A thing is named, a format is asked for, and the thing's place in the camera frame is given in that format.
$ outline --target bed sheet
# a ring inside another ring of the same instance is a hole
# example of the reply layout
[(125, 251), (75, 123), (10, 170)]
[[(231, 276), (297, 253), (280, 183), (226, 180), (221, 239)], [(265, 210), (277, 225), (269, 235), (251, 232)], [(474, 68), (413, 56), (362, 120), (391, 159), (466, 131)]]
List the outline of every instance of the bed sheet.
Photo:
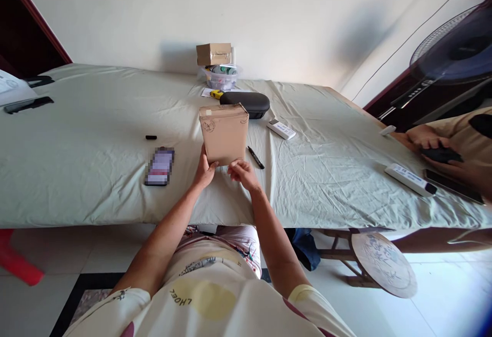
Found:
[[(35, 91), (54, 104), (0, 113), (0, 227), (157, 223), (193, 180), (203, 141), (198, 109), (218, 101), (201, 97), (204, 85), (192, 75), (77, 64), (46, 74), (56, 82)], [(485, 207), (442, 189), (423, 198), (386, 175), (391, 163), (416, 174), (425, 164), (329, 89), (248, 80), (236, 87), (271, 101), (262, 119), (250, 120), (248, 145), (266, 167), (256, 173), (284, 227), (492, 226)], [(267, 129), (273, 118), (296, 137)], [(170, 184), (145, 186), (159, 146), (175, 149)], [(254, 223), (248, 193), (225, 167), (192, 223)]]

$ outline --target round stool seat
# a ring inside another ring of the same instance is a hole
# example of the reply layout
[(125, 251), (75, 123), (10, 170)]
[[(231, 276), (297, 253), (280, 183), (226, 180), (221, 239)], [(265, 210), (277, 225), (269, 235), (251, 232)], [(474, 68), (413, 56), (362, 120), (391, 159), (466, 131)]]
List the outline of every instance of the round stool seat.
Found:
[(352, 234), (351, 247), (361, 270), (385, 291), (409, 299), (417, 293), (417, 279), (401, 251), (386, 237)]

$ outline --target tile floor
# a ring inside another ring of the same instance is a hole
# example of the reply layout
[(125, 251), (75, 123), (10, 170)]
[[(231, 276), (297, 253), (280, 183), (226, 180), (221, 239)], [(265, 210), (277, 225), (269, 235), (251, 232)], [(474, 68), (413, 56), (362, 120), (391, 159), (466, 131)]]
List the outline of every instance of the tile floor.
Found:
[[(125, 271), (153, 227), (17, 230), (12, 246), (46, 275), (28, 287), (0, 268), (1, 335), (49, 336), (78, 275)], [(313, 233), (318, 247), (330, 245), (329, 238)], [(322, 260), (306, 274), (360, 337), (475, 335), (492, 307), (492, 250), (407, 258), (419, 284), (411, 300), (348, 286), (340, 277), (350, 271), (335, 260)]]

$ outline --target cardboard box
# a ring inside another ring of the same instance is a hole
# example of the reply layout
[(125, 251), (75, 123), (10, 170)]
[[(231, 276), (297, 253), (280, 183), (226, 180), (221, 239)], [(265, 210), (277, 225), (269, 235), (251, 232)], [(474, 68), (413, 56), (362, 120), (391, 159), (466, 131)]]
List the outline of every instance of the cardboard box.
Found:
[(241, 104), (200, 108), (200, 125), (209, 163), (244, 159), (249, 114)]
[(196, 46), (196, 57), (199, 66), (228, 64), (231, 62), (231, 44), (205, 44)]

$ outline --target white paper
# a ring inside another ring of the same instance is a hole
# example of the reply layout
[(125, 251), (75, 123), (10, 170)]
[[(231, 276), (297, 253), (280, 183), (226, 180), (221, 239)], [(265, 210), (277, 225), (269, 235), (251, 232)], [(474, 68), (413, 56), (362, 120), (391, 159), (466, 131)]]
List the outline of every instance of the white paper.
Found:
[(0, 106), (37, 98), (28, 83), (0, 70)]
[[(214, 91), (214, 89), (204, 88), (201, 95), (204, 97), (209, 97), (214, 99), (214, 97), (210, 95), (212, 91)], [(234, 90), (225, 90), (224, 92), (251, 92), (251, 90), (234, 89)]]

